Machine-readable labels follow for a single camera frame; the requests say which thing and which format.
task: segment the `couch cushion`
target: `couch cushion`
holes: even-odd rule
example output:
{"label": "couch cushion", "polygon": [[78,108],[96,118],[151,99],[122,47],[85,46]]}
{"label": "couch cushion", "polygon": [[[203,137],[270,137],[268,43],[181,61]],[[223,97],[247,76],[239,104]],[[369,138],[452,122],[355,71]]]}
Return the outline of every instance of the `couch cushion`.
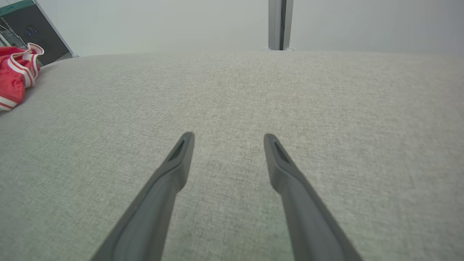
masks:
{"label": "couch cushion", "polygon": [[85,261],[185,131],[163,260],[292,260],[275,134],[365,260],[464,255],[464,63],[135,54],[45,66],[0,117],[0,259]]}

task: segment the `gray fabric surface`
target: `gray fabric surface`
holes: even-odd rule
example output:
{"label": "gray fabric surface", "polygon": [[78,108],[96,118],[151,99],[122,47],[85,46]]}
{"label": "gray fabric surface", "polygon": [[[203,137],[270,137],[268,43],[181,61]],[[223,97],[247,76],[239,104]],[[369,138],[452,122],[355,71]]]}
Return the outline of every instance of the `gray fabric surface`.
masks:
{"label": "gray fabric surface", "polygon": [[464,66],[259,52],[69,59],[0,117],[0,260],[91,258],[185,131],[163,260],[292,260],[275,134],[365,260],[462,260]]}

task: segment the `red cloth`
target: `red cloth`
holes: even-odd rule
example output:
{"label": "red cloth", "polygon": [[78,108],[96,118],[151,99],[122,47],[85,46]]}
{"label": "red cloth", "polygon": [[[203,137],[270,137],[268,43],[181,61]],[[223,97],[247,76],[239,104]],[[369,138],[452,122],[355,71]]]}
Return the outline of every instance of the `red cloth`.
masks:
{"label": "red cloth", "polygon": [[39,74],[37,57],[44,54],[44,49],[33,43],[27,47],[0,47],[0,111],[10,111],[20,104],[25,88],[34,85]]}

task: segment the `gray upholstery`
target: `gray upholstery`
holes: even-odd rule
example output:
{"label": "gray upholstery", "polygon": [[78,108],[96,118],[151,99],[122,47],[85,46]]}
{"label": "gray upholstery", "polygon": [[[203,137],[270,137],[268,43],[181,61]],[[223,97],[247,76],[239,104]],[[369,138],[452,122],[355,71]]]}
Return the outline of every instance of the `gray upholstery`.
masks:
{"label": "gray upholstery", "polygon": [[292,260],[275,134],[365,260],[462,260],[463,62],[135,54],[42,68],[0,117],[0,260],[86,261],[185,131],[163,260]]}

